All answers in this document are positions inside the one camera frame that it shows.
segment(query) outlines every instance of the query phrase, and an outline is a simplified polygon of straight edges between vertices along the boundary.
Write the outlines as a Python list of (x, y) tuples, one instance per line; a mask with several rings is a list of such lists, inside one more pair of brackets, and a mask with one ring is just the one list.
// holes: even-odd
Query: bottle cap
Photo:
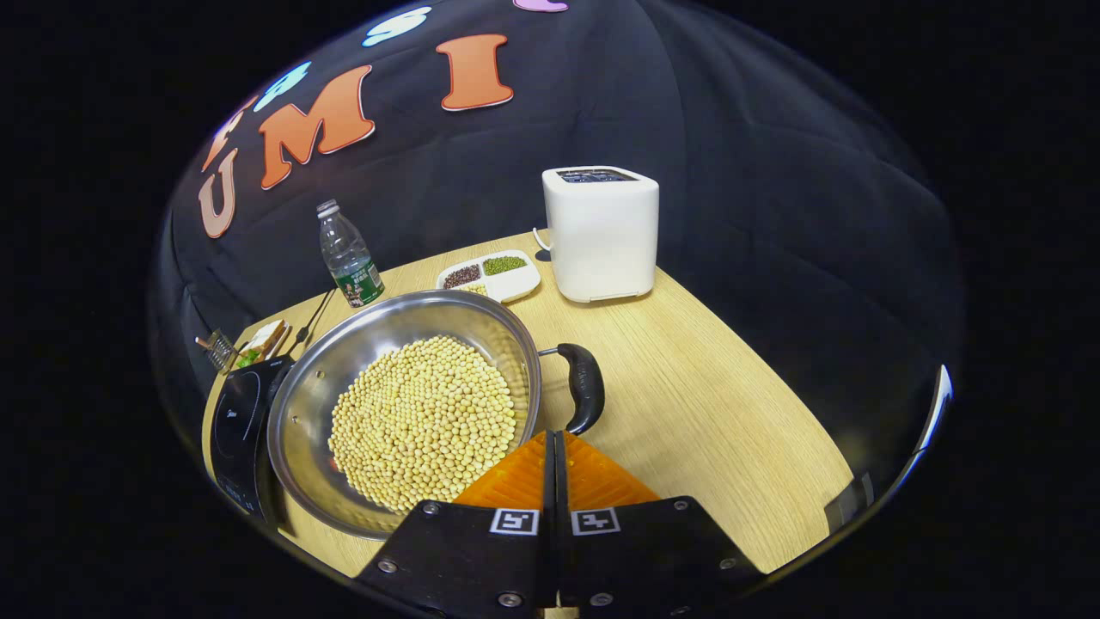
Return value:
[(340, 210), (340, 205), (337, 203), (337, 200), (330, 199), (329, 201), (317, 207), (317, 218), (320, 219), (322, 217), (328, 217), (338, 210)]

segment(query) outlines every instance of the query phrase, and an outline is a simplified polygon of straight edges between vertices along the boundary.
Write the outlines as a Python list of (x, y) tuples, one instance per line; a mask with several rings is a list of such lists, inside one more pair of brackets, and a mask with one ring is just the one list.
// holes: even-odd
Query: black induction cooktop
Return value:
[(210, 428), (213, 477), (230, 499), (270, 524), (283, 519), (278, 480), (267, 457), (267, 413), (276, 376), (294, 364), (287, 356), (233, 371), (218, 395)]

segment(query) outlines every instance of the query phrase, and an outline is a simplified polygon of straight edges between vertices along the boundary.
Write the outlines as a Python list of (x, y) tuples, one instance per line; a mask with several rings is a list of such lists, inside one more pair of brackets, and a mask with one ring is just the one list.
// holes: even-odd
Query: green vegetable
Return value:
[(241, 355), (241, 361), (237, 363), (238, 368), (246, 368), (254, 364), (256, 360), (260, 358), (260, 352), (256, 350), (249, 351), (244, 355)]

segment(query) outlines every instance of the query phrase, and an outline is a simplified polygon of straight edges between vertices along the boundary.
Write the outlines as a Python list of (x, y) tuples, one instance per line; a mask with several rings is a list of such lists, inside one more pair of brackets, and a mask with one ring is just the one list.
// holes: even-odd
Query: screw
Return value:
[(519, 597), (518, 594), (501, 594), (496, 598), (497, 604), (507, 608), (516, 608), (517, 606), (522, 606), (524, 598)]

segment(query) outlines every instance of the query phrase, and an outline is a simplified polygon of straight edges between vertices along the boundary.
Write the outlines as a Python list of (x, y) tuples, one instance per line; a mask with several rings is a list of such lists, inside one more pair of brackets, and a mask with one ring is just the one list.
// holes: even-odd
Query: plastic water bottle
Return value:
[(352, 307), (362, 307), (378, 297), (385, 284), (359, 229), (340, 213), (337, 200), (317, 207), (321, 221), (321, 257), (337, 287)]

